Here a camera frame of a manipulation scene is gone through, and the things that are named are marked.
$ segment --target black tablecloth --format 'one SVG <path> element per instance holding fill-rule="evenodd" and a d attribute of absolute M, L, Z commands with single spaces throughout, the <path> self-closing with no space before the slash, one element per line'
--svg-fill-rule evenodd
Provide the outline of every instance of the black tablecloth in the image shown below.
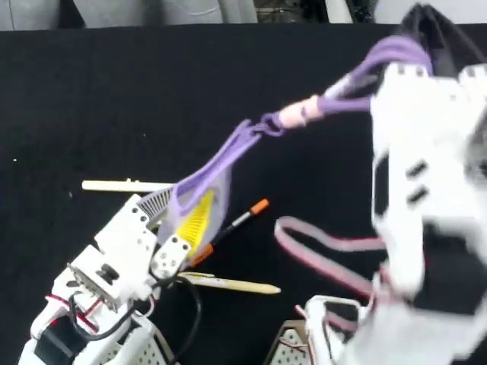
<path fill-rule="evenodd" d="M 81 191 L 83 179 L 175 182 L 233 127 L 321 92 L 392 28 L 371 25 L 185 26 L 0 33 L 2 363 L 13 363 L 54 277 L 128 198 Z M 486 26 L 466 28 L 483 49 Z M 261 363 L 293 305 L 352 295 L 273 239 L 294 215 L 338 236 L 373 234 L 371 123 L 330 117 L 264 138 L 234 167 L 228 218 L 261 198 L 260 218 L 202 271 L 280 286 L 277 296 L 200 288 L 202 326 L 183 364 Z M 383 256 L 321 252 L 370 276 Z M 177 349 L 193 318 L 183 289 L 154 322 Z"/>

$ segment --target purple strap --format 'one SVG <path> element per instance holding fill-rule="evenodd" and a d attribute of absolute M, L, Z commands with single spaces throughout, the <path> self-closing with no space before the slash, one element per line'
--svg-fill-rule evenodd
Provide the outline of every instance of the purple strap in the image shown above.
<path fill-rule="evenodd" d="M 275 123 L 270 113 L 264 114 L 259 123 L 255 125 L 250 125 L 250 123 L 251 121 L 246 119 L 239 124 L 217 154 L 204 167 L 174 186 L 171 205 L 176 210 L 177 215 L 188 214 L 218 174 L 231 167 L 236 160 L 260 140 L 262 134 L 278 137 L 285 131 L 279 124 Z M 191 197 L 182 205 L 179 200 L 180 197 L 191 190 L 194 190 Z"/>

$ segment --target black cable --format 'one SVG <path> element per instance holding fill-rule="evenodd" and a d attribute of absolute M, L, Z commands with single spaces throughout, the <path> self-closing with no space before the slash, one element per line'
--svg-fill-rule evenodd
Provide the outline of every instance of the black cable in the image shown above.
<path fill-rule="evenodd" d="M 189 292 L 193 296 L 193 299 L 195 300 L 195 305 L 196 305 L 196 316 L 193 322 L 193 326 L 191 327 L 191 330 L 189 331 L 189 334 L 186 337 L 186 340 L 183 342 L 183 345 L 181 346 L 181 349 L 174 355 L 173 359 L 168 363 L 168 365 L 175 365 L 176 362 L 184 355 L 184 353 L 188 350 L 188 348 L 191 346 L 193 343 L 196 333 L 198 332 L 199 329 L 199 324 L 201 323 L 201 318 L 202 318 L 202 300 L 201 297 L 199 296 L 199 292 L 196 289 L 196 286 L 187 278 L 182 277 L 182 276 L 177 276 L 174 275 L 171 278 L 166 278 L 166 279 L 160 279 L 157 283 L 152 285 L 152 289 L 156 289 L 157 287 L 161 288 L 167 288 L 169 287 L 172 283 L 175 284 L 184 284 L 188 287 Z M 104 338 L 107 338 L 108 336 L 111 336 L 117 329 L 119 329 L 123 323 L 131 317 L 131 315 L 135 312 L 135 306 L 132 306 L 127 310 L 127 313 L 125 313 L 115 325 L 108 331 L 101 333 L 99 335 L 92 335 L 88 332 L 86 332 L 77 322 L 76 316 L 77 316 L 77 307 L 76 307 L 76 302 L 75 302 L 75 296 L 77 293 L 72 294 L 69 299 L 68 299 L 68 306 L 69 306 L 69 318 L 71 320 L 71 323 L 73 324 L 73 327 L 75 331 L 85 340 L 87 341 L 99 341 L 103 340 Z"/>
<path fill-rule="evenodd" d="M 86 341 L 99 341 L 103 340 L 104 338 L 107 338 L 108 336 L 113 335 L 113 333 L 116 332 L 117 329 L 119 329 L 123 323 L 131 317 L 131 315 L 135 312 L 135 306 L 130 307 L 127 310 L 127 313 L 125 313 L 115 325 L 113 325 L 112 328 L 110 328 L 108 331 L 104 333 L 100 333 L 99 335 L 92 335 L 88 332 L 86 332 L 77 322 L 76 320 L 76 312 L 78 311 L 78 308 L 76 307 L 76 302 L 75 302 L 75 296 L 78 293 L 72 294 L 69 299 L 68 299 L 68 305 L 69 305 L 69 318 L 71 320 L 71 323 L 73 324 L 73 328 L 75 331 Z"/>
<path fill-rule="evenodd" d="M 201 297 L 199 296 L 199 292 L 196 289 L 196 286 L 189 279 L 183 276 L 175 275 L 172 278 L 159 280 L 156 284 L 152 285 L 152 289 L 155 289 L 157 287 L 168 287 L 172 283 L 186 285 L 193 299 L 195 300 L 196 315 L 193 321 L 193 326 L 191 327 L 191 330 L 189 331 L 186 340 L 183 342 L 183 345 L 181 346 L 180 350 L 177 353 L 175 353 L 174 357 L 169 361 L 167 365 L 175 365 L 177 361 L 184 355 L 184 353 L 191 346 L 191 344 L 193 343 L 196 337 L 196 333 L 198 332 L 199 324 L 202 318 L 202 300 Z"/>
<path fill-rule="evenodd" d="M 10 9 L 10 20 L 12 22 L 12 30 L 15 30 L 14 11 L 12 10 L 12 0 L 8 0 L 8 7 Z"/>

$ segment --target pink strap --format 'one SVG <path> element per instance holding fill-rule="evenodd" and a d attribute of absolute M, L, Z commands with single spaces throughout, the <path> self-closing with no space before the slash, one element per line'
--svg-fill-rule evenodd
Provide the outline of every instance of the pink strap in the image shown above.
<path fill-rule="evenodd" d="M 347 269 L 333 260 L 319 255 L 308 249 L 302 243 L 292 238 L 285 229 L 299 232 L 313 237 L 324 246 L 342 252 L 358 252 L 385 249 L 385 245 L 377 238 L 362 240 L 341 240 L 330 236 L 318 227 L 300 221 L 294 217 L 281 217 L 275 222 L 274 235 L 283 249 L 293 255 L 298 261 L 315 269 L 322 275 L 332 278 L 353 289 L 358 294 L 369 298 L 373 293 L 372 283 L 363 276 Z"/>

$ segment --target red wire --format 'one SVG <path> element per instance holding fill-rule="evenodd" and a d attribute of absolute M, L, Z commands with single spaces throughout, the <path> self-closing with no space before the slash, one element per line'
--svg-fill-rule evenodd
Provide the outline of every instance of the red wire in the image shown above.
<path fill-rule="evenodd" d="M 98 304 L 101 303 L 101 300 L 97 299 L 93 304 L 91 304 L 90 308 L 86 309 L 84 312 L 84 317 L 88 317 L 92 312 L 97 308 Z"/>
<path fill-rule="evenodd" d="M 62 303 L 64 306 L 67 306 L 69 308 L 69 303 L 67 300 L 61 298 L 61 297 L 58 297 L 57 295 L 54 295 L 54 294 L 47 294 L 46 295 L 46 299 L 53 299 L 53 300 L 57 300 L 58 302 Z M 90 321 L 88 321 L 86 319 L 86 316 L 85 314 L 83 313 L 79 313 L 77 312 L 76 313 L 76 317 L 78 317 L 78 319 L 80 321 L 82 321 L 91 331 L 93 332 L 98 332 L 98 328 L 93 324 L 91 323 Z"/>

